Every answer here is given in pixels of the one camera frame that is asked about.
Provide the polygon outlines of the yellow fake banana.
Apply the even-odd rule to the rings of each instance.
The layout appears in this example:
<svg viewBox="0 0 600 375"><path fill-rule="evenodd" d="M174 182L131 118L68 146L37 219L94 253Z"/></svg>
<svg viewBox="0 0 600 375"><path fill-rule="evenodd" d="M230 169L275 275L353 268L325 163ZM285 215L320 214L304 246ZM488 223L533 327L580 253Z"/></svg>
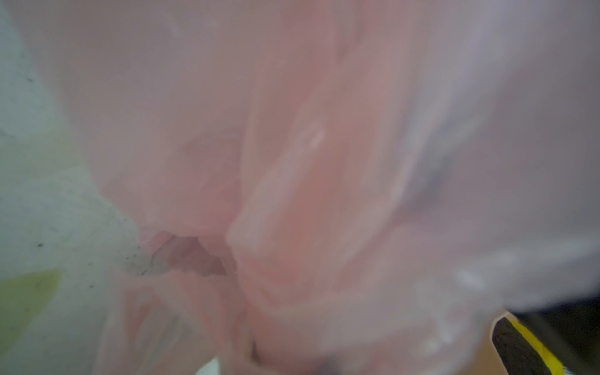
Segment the yellow fake banana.
<svg viewBox="0 0 600 375"><path fill-rule="evenodd" d="M564 365L547 349L523 324L521 324L516 317L508 313L505 317L513 325L514 328L520 333L520 335L527 341L527 343L533 348L534 351L541 357L542 362L549 369L551 375L565 375L567 374Z"/></svg>

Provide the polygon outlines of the pink printed plastic bag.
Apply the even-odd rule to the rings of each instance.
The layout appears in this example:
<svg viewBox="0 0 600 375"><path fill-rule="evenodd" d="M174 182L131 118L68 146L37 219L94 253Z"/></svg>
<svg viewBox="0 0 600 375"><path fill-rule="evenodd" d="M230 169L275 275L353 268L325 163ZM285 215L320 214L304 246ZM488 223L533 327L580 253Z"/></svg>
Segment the pink printed plastic bag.
<svg viewBox="0 0 600 375"><path fill-rule="evenodd" d="M9 1L101 193L96 374L452 374L599 286L597 1Z"/></svg>

